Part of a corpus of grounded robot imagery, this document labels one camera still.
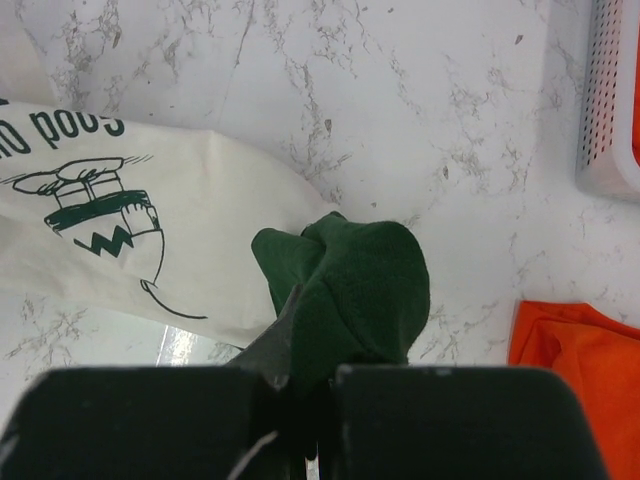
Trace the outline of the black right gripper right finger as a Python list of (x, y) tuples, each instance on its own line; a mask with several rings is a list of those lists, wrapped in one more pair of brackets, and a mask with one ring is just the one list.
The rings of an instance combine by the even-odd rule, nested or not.
[(606, 479), (576, 396), (521, 367), (342, 366), (330, 479)]

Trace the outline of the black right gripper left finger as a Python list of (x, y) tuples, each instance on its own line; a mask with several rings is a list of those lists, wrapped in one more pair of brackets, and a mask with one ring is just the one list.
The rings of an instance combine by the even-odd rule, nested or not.
[(5, 479), (299, 479), (287, 431), (293, 317), (223, 366), (46, 372), (1, 437)]

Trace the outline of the cream and green t-shirt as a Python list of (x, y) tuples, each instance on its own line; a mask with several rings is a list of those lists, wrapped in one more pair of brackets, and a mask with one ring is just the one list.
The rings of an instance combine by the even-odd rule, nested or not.
[(145, 317), (240, 348), (303, 286), (294, 379), (397, 363), (429, 275), (394, 221), (346, 219), (269, 154), (211, 130), (54, 106), (35, 48), (1, 10), (1, 284)]

